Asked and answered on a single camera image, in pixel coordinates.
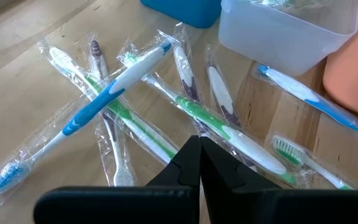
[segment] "green bristles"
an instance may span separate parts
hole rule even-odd
[[[304,152],[290,142],[280,138],[273,138],[273,148],[286,160],[295,166],[303,165]]]

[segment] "wooden table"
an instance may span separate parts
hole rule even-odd
[[[73,43],[95,31],[110,69],[118,68],[115,56],[129,37],[146,44],[160,29],[168,34],[178,21],[144,7],[138,0],[21,0],[0,1],[0,163],[56,110],[77,99],[79,91],[39,53],[37,42],[46,38],[83,61]],[[248,131],[262,145],[280,132],[312,150],[358,184],[358,134],[325,115],[250,75],[254,62],[218,42],[218,22],[210,29],[188,29],[193,45],[193,70],[205,102],[215,108],[204,71],[204,48],[211,44],[236,99]],[[171,56],[157,71],[180,90]],[[299,77],[323,93],[324,63]],[[195,134],[187,115],[143,83],[126,93],[134,109],[160,128],[178,146]],[[156,160],[128,139],[131,160],[139,180],[146,184],[163,169]],[[0,208],[0,223],[32,223],[35,201],[62,185],[106,185],[94,125],[70,138],[48,155]],[[318,178],[314,187],[331,187]]]

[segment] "blue toothbrush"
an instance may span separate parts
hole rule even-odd
[[[56,148],[56,146],[58,146],[64,139],[68,138],[89,123],[107,104],[133,86],[163,59],[170,48],[171,43],[164,43],[160,47],[148,51],[114,79],[91,103],[79,110],[71,121],[41,150],[26,160],[14,161],[6,164],[0,172],[0,194],[13,188],[19,182],[24,180],[30,174],[37,161],[41,160],[44,155]],[[51,56],[57,58],[64,56],[59,55],[61,51],[55,50],[56,48],[50,49]],[[65,60],[65,58],[67,57],[62,57],[62,60],[57,60],[59,66],[74,70],[78,69],[73,61]]]
[[[304,84],[296,81],[288,75],[284,75],[266,65],[259,65],[257,67],[257,76],[273,82],[275,85],[283,88],[285,91],[291,93],[298,99],[308,103],[323,113],[326,113],[339,124],[358,132],[357,118],[340,109],[338,106],[330,103],[328,100],[324,99],[324,97],[313,92],[308,87],[304,86]]]

